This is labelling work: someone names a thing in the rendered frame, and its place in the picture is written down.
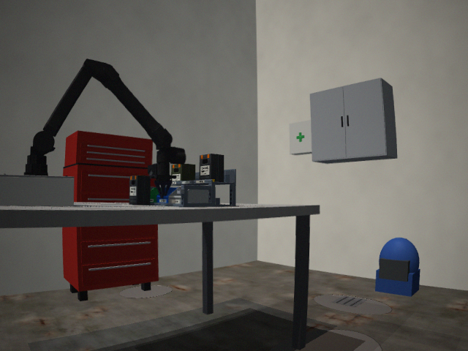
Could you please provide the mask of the blue bin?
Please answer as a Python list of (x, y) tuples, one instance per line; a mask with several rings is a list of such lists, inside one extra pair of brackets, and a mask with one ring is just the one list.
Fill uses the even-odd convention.
[[(177, 187), (178, 188), (178, 187)], [(163, 199), (159, 196), (159, 194), (156, 196), (156, 202), (157, 203), (168, 203), (168, 196), (173, 193), (177, 188), (175, 187), (170, 187), (167, 196), (163, 196)]]

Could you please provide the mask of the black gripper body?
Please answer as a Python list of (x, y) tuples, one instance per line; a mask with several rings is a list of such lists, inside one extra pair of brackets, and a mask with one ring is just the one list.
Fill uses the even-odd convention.
[(176, 178), (176, 175), (170, 175), (170, 163), (157, 163), (157, 175), (150, 175), (150, 178), (155, 178), (154, 181), (172, 181), (171, 178)]

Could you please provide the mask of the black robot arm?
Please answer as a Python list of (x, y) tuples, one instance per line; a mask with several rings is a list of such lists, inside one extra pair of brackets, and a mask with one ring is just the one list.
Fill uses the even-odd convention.
[(156, 162), (165, 162), (165, 164), (169, 162), (170, 164), (180, 165), (185, 163), (185, 150), (183, 148), (171, 147), (173, 141), (172, 135), (152, 117), (133, 93), (124, 85), (117, 71), (110, 64), (86, 59), (79, 73), (45, 124), (44, 131), (38, 132), (34, 136), (31, 155), (27, 156), (26, 172), (24, 175), (48, 175), (47, 157), (44, 155), (47, 152), (54, 151), (54, 137), (57, 135), (91, 77), (97, 79), (105, 88), (109, 89), (144, 128), (151, 140), (156, 144), (156, 150), (159, 150), (156, 152)]

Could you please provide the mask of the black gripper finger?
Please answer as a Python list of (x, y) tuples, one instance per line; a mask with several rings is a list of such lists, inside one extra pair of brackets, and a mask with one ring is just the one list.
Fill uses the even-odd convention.
[[(157, 183), (157, 182), (158, 182), (158, 183)], [(165, 181), (155, 181), (154, 184), (155, 184), (156, 188), (157, 188), (158, 191), (159, 191), (160, 197), (163, 199), (164, 191), (165, 191)], [(161, 189), (160, 189), (160, 186), (159, 186), (159, 185), (161, 185)], [(162, 192), (161, 192), (161, 190), (162, 190)]]
[(171, 184), (172, 184), (172, 181), (166, 181), (166, 182), (165, 182), (165, 185), (167, 185), (167, 186), (166, 186), (166, 189), (165, 189), (164, 196), (167, 195), (167, 192), (168, 192), (168, 190), (169, 190)]

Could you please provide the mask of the green open bin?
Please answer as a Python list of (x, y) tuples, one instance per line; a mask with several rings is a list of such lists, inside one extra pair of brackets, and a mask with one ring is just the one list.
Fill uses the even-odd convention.
[(151, 200), (150, 200), (150, 203), (156, 203), (156, 196), (159, 194), (157, 188), (153, 188), (151, 190), (151, 195), (155, 195), (155, 196), (151, 196)]

